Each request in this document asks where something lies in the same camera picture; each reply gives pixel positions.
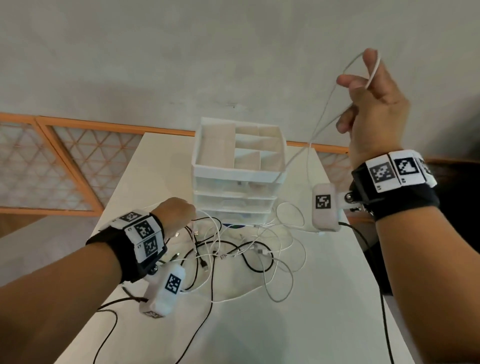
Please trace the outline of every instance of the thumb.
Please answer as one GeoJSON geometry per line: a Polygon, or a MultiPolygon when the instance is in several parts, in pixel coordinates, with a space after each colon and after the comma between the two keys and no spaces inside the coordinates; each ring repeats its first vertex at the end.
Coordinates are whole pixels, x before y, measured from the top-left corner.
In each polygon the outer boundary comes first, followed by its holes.
{"type": "Polygon", "coordinates": [[[348,86],[348,92],[353,103],[359,108],[368,107],[379,103],[375,96],[365,88],[365,83],[359,80],[353,80],[348,86]]]}

